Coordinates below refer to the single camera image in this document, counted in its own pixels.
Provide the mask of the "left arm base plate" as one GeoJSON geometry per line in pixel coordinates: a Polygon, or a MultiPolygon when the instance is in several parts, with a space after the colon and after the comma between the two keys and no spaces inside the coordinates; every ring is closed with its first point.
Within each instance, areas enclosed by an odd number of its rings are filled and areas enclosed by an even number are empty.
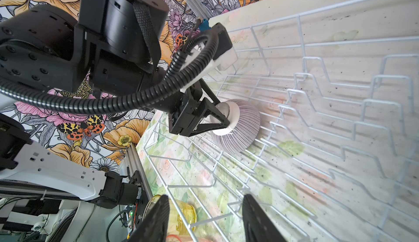
{"type": "Polygon", "coordinates": [[[135,171],[132,175],[132,183],[139,187],[139,192],[136,202],[132,206],[132,213],[129,218],[129,228],[131,229],[129,235],[132,235],[132,233],[141,225],[145,218],[146,207],[153,197],[152,190],[144,171],[135,171]]]}

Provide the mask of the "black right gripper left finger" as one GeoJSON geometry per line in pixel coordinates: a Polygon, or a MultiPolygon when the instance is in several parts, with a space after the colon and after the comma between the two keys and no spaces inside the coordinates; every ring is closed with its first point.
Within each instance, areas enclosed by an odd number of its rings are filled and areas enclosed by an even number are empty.
{"type": "Polygon", "coordinates": [[[128,242],[165,242],[170,216],[169,197],[162,195],[128,242]]]}

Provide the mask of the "amber glass cup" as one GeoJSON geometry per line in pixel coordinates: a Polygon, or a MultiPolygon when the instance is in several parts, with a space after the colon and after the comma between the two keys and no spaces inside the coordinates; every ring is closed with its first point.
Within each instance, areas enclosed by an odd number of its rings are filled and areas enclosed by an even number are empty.
{"type": "MultiPolygon", "coordinates": [[[[149,201],[145,216],[151,211],[162,195],[155,195],[149,201]]],[[[186,239],[192,240],[190,231],[194,231],[192,226],[197,222],[197,213],[194,206],[178,199],[169,198],[170,216],[166,241],[174,240],[181,242],[186,239]]]]}

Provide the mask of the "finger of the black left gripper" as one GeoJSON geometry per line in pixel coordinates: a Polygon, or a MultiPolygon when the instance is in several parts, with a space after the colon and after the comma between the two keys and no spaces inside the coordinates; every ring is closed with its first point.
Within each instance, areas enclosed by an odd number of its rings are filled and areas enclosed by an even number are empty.
{"type": "Polygon", "coordinates": [[[212,100],[213,104],[219,104],[220,103],[220,100],[218,99],[218,97],[214,94],[212,89],[209,87],[209,85],[203,79],[199,80],[199,84],[201,86],[202,91],[205,92],[205,94],[212,100]]]}
{"type": "Polygon", "coordinates": [[[228,118],[209,99],[204,98],[193,112],[192,122],[186,129],[186,135],[199,135],[208,131],[225,129],[230,125],[228,118]],[[212,118],[214,122],[201,122],[212,118]]]}

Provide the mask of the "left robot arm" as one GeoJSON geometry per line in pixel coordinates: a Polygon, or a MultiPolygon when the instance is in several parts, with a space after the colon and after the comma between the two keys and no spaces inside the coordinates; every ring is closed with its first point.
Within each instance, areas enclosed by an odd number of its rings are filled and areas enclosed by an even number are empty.
{"type": "Polygon", "coordinates": [[[222,24],[190,33],[158,66],[169,7],[163,0],[81,0],[74,18],[40,4],[1,23],[1,94],[46,111],[109,115],[155,108],[169,131],[195,136],[231,125],[203,81],[235,51],[222,24]]]}

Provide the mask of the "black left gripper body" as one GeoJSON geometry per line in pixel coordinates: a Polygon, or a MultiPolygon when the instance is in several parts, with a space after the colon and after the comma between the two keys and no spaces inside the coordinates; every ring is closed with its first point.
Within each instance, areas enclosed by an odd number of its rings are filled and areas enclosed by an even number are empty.
{"type": "Polygon", "coordinates": [[[201,104],[203,83],[200,79],[185,92],[178,91],[157,102],[157,110],[168,114],[171,134],[195,136],[210,130],[209,124],[200,124],[205,114],[201,104]]]}

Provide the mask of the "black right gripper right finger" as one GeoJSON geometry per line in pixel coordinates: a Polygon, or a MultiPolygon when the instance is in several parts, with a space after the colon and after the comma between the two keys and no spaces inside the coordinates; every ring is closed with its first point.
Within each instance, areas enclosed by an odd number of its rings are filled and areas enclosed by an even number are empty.
{"type": "Polygon", "coordinates": [[[286,242],[286,239],[250,194],[243,197],[242,216],[247,242],[286,242]]]}

